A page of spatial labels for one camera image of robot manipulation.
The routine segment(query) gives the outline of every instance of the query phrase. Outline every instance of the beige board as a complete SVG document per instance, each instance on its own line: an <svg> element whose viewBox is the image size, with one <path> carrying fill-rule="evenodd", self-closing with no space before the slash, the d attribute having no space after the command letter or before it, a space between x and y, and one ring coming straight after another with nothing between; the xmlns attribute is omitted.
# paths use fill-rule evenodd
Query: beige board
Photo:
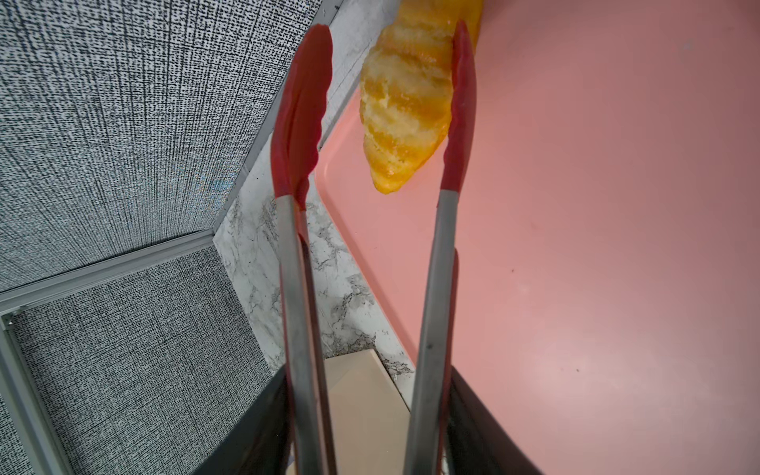
<svg viewBox="0 0 760 475"><path fill-rule="evenodd" d="M409 410L375 351L326 359L325 379L338 473L401 473Z"/></svg>

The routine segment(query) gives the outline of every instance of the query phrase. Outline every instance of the golden brown croissant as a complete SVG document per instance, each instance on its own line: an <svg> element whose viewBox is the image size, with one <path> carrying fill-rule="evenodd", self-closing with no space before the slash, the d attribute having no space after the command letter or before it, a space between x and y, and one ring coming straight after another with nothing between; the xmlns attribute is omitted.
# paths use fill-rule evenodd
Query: golden brown croissant
<svg viewBox="0 0 760 475"><path fill-rule="evenodd" d="M361 74L364 154L375 188L397 191L435 152L451 121L451 38L477 44L483 0L403 0Z"/></svg>

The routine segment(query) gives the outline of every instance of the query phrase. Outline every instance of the gray textured fabric panel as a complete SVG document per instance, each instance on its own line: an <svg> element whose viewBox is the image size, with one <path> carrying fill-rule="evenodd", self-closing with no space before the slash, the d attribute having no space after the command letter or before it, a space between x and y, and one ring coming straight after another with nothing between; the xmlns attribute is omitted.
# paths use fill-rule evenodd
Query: gray textured fabric panel
<svg viewBox="0 0 760 475"><path fill-rule="evenodd" d="M319 2L0 3L0 290L213 226Z"/></svg>
<svg viewBox="0 0 760 475"><path fill-rule="evenodd" d="M0 396L0 473L2 475L34 475L11 414Z"/></svg>
<svg viewBox="0 0 760 475"><path fill-rule="evenodd" d="M15 331L78 475L190 473L271 377L215 248L28 310Z"/></svg>

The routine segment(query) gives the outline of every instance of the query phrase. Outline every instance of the silver metal handle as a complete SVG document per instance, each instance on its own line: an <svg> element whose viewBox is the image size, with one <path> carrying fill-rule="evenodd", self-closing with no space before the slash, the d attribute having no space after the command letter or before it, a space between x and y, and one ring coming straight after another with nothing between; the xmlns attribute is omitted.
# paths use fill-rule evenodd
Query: silver metal handle
<svg viewBox="0 0 760 475"><path fill-rule="evenodd" d="M441 190L430 253L423 327L407 433L405 475L437 475L450 373L451 285L459 193Z"/></svg>
<svg viewBox="0 0 760 475"><path fill-rule="evenodd" d="M309 244L305 241L306 218L291 195L279 197L275 203L285 364L296 427L296 467L301 475L334 475L335 450Z"/></svg>

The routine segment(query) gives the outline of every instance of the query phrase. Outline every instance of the gray marble vein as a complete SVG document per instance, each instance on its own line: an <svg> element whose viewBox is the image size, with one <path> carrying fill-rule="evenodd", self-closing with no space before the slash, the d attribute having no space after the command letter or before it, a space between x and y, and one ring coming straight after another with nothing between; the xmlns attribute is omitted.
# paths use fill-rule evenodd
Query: gray marble vein
<svg viewBox="0 0 760 475"><path fill-rule="evenodd" d="M397 2L347 0L333 20L333 82L323 130L353 92L362 62ZM284 363L271 137L214 237L270 369ZM414 368L322 204L310 177L306 199L315 298L325 357L375 348L407 404Z"/></svg>

